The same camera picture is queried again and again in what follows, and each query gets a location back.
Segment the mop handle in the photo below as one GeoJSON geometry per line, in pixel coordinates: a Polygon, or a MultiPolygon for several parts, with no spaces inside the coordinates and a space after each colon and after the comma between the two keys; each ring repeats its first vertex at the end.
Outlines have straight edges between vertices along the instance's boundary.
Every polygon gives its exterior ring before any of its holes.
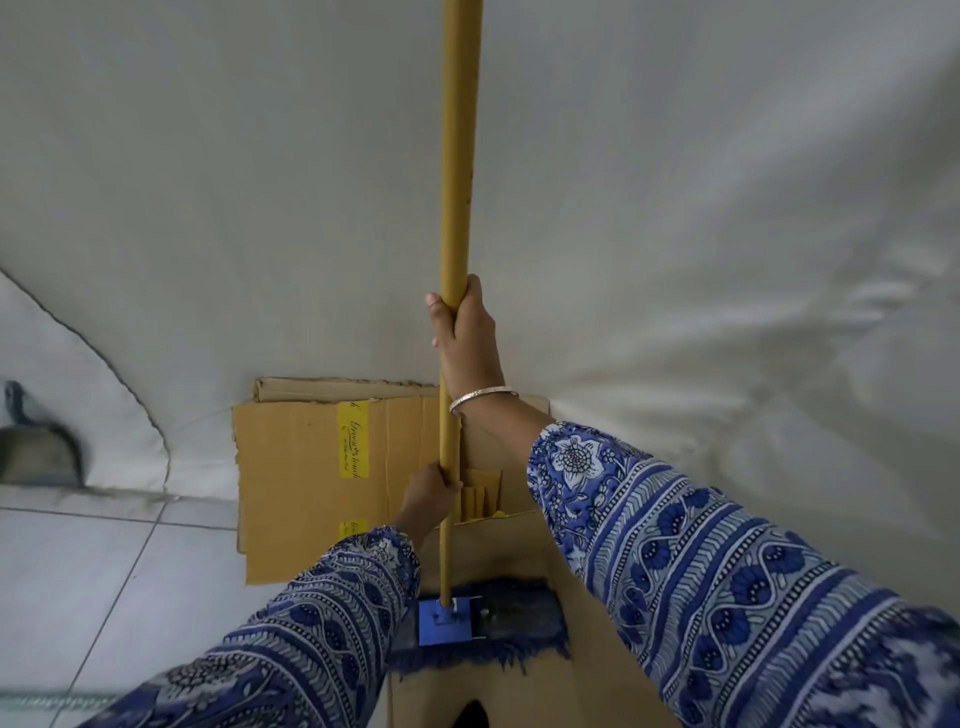
{"type": "MultiPolygon", "coordinates": [[[[444,0],[443,191],[440,213],[440,295],[455,312],[467,290],[473,132],[480,76],[483,0],[444,0]]],[[[450,414],[450,395],[440,382],[440,467],[460,480],[460,419],[450,414]]],[[[450,606],[453,519],[440,524],[440,603],[450,606]]]]}

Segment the wrinkled fabric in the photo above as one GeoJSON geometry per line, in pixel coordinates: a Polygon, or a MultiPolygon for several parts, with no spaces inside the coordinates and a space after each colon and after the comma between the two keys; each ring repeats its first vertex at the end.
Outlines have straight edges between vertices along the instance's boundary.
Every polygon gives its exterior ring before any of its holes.
{"type": "Polygon", "coordinates": [[[953,725],[960,628],[611,435],[549,426],[531,492],[689,726],[953,725]]]}
{"type": "MultiPolygon", "coordinates": [[[[528,478],[570,568],[684,725],[957,725],[960,627],[939,610],[596,429],[549,426],[528,478]]],[[[396,529],[344,539],[203,657],[85,725],[364,726],[419,583],[396,529]]]]}

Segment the blue and white patterned clothing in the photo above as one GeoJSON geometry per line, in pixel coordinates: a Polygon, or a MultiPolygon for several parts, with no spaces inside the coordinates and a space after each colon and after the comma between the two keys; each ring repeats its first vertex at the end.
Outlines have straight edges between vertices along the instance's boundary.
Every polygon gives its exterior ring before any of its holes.
{"type": "MultiPolygon", "coordinates": [[[[960,627],[942,612],[595,429],[549,426],[528,476],[567,563],[684,724],[960,725],[960,627]]],[[[344,539],[203,657],[85,725],[364,726],[419,570],[391,527],[344,539]]]]}

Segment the tile grout line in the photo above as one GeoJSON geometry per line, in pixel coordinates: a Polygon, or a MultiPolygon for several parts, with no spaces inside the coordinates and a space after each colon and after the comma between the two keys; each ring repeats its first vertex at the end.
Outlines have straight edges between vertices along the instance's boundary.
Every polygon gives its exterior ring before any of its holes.
{"type": "MultiPolygon", "coordinates": [[[[163,511],[166,510],[167,504],[164,503],[160,508],[160,515],[163,511]]],[[[228,525],[206,525],[203,523],[177,523],[177,522],[160,522],[160,515],[156,516],[156,520],[152,519],[128,519],[123,516],[96,516],[92,513],[70,513],[67,511],[50,511],[43,508],[17,508],[9,505],[0,505],[0,511],[16,511],[17,513],[46,513],[51,516],[76,516],[82,519],[101,519],[102,521],[123,521],[127,523],[155,523],[157,525],[179,525],[186,528],[206,528],[211,531],[235,531],[236,526],[228,525]]]]}
{"type": "MultiPolygon", "coordinates": [[[[100,636],[104,633],[104,628],[107,626],[107,622],[110,619],[110,615],[113,614],[113,610],[116,609],[117,602],[120,601],[120,596],[123,594],[124,590],[127,588],[127,584],[130,583],[130,579],[133,576],[133,572],[136,570],[136,565],[140,563],[140,559],[143,557],[143,552],[147,550],[147,544],[150,542],[150,539],[156,531],[156,527],[160,523],[160,517],[163,515],[163,511],[166,510],[167,504],[164,503],[163,507],[160,508],[159,513],[156,514],[156,519],[154,520],[153,525],[150,528],[150,533],[147,534],[147,538],[143,541],[143,546],[140,547],[140,551],[136,554],[136,558],[133,559],[133,564],[130,567],[130,571],[127,572],[127,578],[123,580],[123,584],[120,586],[120,589],[117,591],[117,596],[113,599],[113,603],[110,604],[110,608],[107,610],[107,615],[104,617],[104,621],[100,625],[100,629],[97,630],[97,636],[93,638],[93,642],[90,644],[90,648],[86,651],[84,655],[84,660],[80,663],[80,666],[77,668],[77,674],[73,676],[73,680],[70,681],[70,687],[67,688],[67,694],[73,692],[73,687],[77,684],[77,681],[80,679],[80,673],[84,671],[86,667],[86,661],[90,659],[90,655],[93,654],[93,648],[97,646],[97,642],[100,640],[100,636]]],[[[60,713],[63,712],[63,708],[57,710],[57,714],[54,716],[54,723],[57,722],[57,718],[60,717],[60,713]]]]}

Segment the person's left hand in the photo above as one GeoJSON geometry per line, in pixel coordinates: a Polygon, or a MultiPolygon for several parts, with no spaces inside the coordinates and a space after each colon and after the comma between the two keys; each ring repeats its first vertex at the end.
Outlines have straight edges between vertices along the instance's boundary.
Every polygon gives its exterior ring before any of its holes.
{"type": "Polygon", "coordinates": [[[433,528],[450,513],[453,499],[462,484],[444,482],[440,463],[430,463],[410,476],[403,494],[403,505],[394,519],[397,530],[407,534],[419,546],[433,528]]]}

